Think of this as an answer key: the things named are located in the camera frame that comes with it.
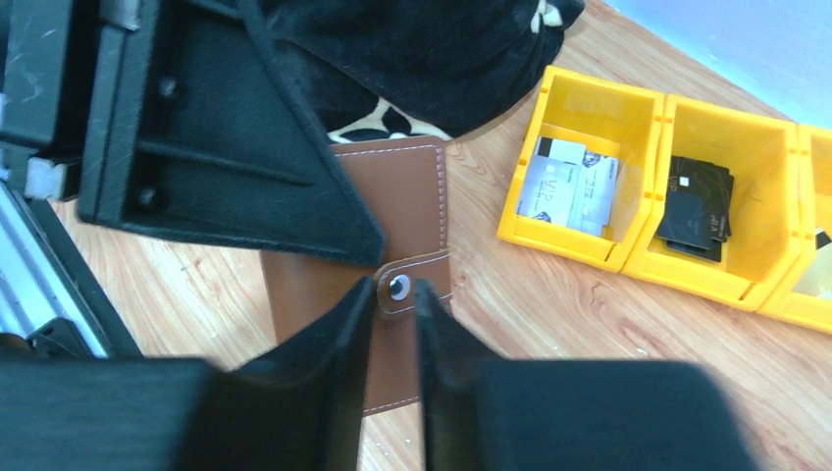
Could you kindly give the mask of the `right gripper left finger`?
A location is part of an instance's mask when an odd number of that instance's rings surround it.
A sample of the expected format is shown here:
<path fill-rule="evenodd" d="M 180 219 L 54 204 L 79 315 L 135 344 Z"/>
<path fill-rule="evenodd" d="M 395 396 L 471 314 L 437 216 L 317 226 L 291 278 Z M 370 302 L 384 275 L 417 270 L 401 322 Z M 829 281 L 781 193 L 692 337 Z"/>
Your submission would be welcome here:
<path fill-rule="evenodd" d="M 374 288 L 224 371 L 200 358 L 1 357 L 5 470 L 353 470 Z"/>

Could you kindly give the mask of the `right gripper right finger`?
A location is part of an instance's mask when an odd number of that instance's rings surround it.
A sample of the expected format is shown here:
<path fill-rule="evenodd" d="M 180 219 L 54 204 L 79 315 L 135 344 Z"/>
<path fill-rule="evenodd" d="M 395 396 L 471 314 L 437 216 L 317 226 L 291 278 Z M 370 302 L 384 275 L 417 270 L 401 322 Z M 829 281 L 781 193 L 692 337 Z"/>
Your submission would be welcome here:
<path fill-rule="evenodd" d="M 429 470 L 755 470 L 722 389 L 693 363 L 511 359 L 415 288 Z"/>

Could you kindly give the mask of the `brown leather card holder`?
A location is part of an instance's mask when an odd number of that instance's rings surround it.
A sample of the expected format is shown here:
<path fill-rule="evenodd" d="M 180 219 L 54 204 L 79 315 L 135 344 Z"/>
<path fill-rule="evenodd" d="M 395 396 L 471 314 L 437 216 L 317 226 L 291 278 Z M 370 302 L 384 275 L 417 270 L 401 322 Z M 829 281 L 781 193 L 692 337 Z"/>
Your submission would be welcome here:
<path fill-rule="evenodd" d="M 261 266 L 276 339 L 284 342 L 334 307 L 363 276 L 374 279 L 375 319 L 364 413 L 419 398 L 415 289 L 429 281 L 451 298 L 445 144 L 436 137 L 336 144 L 333 151 L 385 233 L 380 265 L 264 252 Z"/>

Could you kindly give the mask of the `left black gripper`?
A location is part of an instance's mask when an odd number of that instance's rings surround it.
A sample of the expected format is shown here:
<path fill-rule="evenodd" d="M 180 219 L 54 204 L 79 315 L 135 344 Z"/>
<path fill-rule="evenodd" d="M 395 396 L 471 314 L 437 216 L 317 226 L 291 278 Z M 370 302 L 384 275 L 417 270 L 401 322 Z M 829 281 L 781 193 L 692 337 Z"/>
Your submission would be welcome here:
<path fill-rule="evenodd" d="M 2 2 L 1 180 L 143 236 L 360 266 L 384 248 L 258 1 Z"/>

